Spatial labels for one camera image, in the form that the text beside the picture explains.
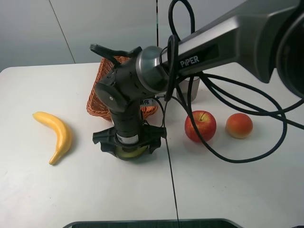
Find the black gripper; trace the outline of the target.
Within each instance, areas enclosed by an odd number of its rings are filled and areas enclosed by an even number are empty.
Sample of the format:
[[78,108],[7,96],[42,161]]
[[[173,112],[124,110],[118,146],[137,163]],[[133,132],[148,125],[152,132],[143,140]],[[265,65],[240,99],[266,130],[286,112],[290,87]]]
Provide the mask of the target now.
[[165,127],[157,127],[144,124],[139,133],[133,136],[121,136],[115,127],[93,133],[93,143],[101,144],[101,151],[109,154],[116,154],[116,148],[132,148],[144,147],[149,145],[149,154],[152,154],[156,149],[161,146],[161,138],[167,136]]

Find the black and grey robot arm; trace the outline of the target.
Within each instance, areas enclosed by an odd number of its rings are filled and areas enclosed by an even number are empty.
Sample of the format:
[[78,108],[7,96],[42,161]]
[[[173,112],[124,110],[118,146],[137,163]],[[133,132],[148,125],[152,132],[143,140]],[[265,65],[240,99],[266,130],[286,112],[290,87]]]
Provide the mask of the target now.
[[95,85],[95,94],[109,109],[112,128],[93,134],[103,152],[119,158],[153,152],[166,136],[165,127],[144,123],[140,102],[159,93],[165,101],[188,77],[206,79],[204,70],[236,62],[268,83],[274,69],[296,96],[304,96],[304,3],[301,0],[248,0],[203,28],[180,39],[173,24],[165,48],[137,47],[129,52],[91,44],[90,50],[113,67]]

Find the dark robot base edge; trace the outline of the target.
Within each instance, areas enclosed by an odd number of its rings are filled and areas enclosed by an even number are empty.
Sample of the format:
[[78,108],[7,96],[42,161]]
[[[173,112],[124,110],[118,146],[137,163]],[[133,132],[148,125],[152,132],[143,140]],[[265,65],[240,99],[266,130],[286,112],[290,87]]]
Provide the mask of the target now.
[[65,228],[240,228],[225,219],[169,219],[169,220],[124,220],[124,221],[78,221]]

